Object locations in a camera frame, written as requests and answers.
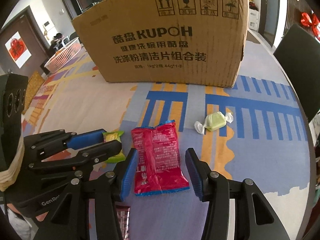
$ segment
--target door frame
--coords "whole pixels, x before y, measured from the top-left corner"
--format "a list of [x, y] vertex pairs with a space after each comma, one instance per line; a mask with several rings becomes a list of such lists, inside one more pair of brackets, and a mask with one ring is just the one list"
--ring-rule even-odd
[[[269, 43], [271, 47], [273, 47], [274, 41], [269, 42], [269, 40], [264, 36], [264, 30], [266, 28], [266, 21], [267, 21], [267, 11], [268, 11], [268, 0], [265, 0], [265, 2], [262, 2], [264, 0], [261, 0], [261, 6], [260, 6], [260, 22], [259, 22], [259, 28], [258, 33], [261, 34], [261, 36]], [[276, 20], [276, 28], [275, 28], [275, 35], [278, 29], [278, 21], [279, 21], [279, 12], [280, 12], [280, 0], [278, 0], [278, 11], [277, 11], [277, 20]]]
[[9, 25], [11, 23], [13, 23], [14, 21], [16, 21], [18, 18], [25, 16], [28, 20], [28, 23], [31, 26], [31, 30], [33, 30], [34, 35], [36, 36], [38, 43], [40, 45], [40, 47], [42, 48], [42, 50], [44, 51], [44, 53], [48, 56], [49, 58], [49, 44], [47, 43], [47, 41], [45, 40], [45, 37], [43, 36], [39, 25], [36, 22], [36, 19], [31, 11], [30, 6], [27, 6], [26, 8], [24, 8], [22, 11], [20, 11], [16, 16], [14, 16], [9, 22], [7, 22], [3, 28], [0, 30], [0, 34], [2, 32], [4, 32], [6, 30], [7, 27], [9, 27]]

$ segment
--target brown cardboard box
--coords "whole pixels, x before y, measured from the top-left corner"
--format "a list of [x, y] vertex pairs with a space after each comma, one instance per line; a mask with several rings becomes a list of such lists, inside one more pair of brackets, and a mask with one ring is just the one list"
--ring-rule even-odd
[[73, 25], [107, 82], [233, 86], [249, 0], [105, 0]]

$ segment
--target beige strap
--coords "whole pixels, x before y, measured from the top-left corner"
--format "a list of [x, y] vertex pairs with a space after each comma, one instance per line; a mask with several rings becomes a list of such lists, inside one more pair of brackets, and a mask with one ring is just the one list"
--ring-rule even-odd
[[6, 171], [0, 172], [0, 190], [2, 192], [16, 182], [17, 176], [21, 169], [23, 155], [24, 155], [24, 143], [23, 143], [23, 135], [21, 131], [17, 153], [12, 163], [10, 164], [9, 169], [7, 169]]

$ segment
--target slatted wall panel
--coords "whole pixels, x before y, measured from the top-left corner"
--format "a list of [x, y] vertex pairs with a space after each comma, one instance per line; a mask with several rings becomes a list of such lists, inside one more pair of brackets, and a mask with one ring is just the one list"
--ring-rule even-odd
[[301, 13], [307, 12], [311, 16], [311, 8], [306, 0], [288, 0], [287, 17], [285, 20], [284, 35], [294, 24], [300, 25]]

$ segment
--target yellow and green packet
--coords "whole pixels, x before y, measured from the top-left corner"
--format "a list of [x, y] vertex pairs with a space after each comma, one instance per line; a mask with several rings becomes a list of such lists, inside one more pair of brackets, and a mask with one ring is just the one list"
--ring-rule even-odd
[[[103, 132], [103, 141], [110, 142], [113, 140], [117, 140], [121, 142], [120, 136], [123, 135], [124, 131], [115, 131], [115, 132]], [[121, 150], [119, 154], [110, 157], [105, 161], [105, 163], [118, 163], [125, 160], [125, 156], [123, 151]]]

